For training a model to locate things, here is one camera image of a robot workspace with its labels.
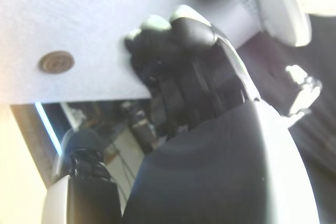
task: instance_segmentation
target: beige wall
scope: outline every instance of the beige wall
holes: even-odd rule
[[[12,111],[0,105],[0,224],[41,223],[45,193]]]

